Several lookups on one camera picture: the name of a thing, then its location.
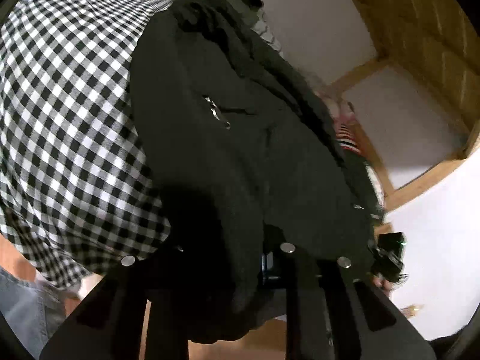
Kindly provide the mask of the dark green large jacket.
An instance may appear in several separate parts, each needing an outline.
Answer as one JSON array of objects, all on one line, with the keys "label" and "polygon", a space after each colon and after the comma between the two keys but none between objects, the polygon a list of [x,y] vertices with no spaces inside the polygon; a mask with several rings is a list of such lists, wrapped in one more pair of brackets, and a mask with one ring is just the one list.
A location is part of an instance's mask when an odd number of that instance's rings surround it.
[{"label": "dark green large jacket", "polygon": [[226,0],[175,0],[133,52],[133,122],[168,243],[189,340],[255,325],[270,237],[317,258],[373,259],[364,203],[324,103]]}]

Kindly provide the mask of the black white checkered bedsheet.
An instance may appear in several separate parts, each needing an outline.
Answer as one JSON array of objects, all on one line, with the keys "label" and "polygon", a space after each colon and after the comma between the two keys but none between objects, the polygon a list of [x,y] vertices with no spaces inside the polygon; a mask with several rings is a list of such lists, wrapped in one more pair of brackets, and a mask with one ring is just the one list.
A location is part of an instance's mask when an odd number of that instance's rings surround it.
[{"label": "black white checkered bedsheet", "polygon": [[168,235],[129,67],[173,0],[18,0],[1,27],[1,234],[53,286]]}]

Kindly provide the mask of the white grey striped pillow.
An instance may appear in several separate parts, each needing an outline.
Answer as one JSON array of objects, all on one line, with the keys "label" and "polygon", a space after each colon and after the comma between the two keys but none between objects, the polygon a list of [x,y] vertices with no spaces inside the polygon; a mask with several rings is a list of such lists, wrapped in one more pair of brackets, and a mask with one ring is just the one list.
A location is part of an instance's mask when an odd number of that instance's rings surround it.
[{"label": "white grey striped pillow", "polygon": [[284,57],[281,43],[278,41],[278,39],[275,37],[273,34],[268,22],[267,22],[267,16],[264,12],[263,9],[259,9],[256,12],[258,20],[256,23],[251,27],[251,29],[257,33],[261,39],[268,44],[272,49],[274,49],[278,55],[281,57]]}]

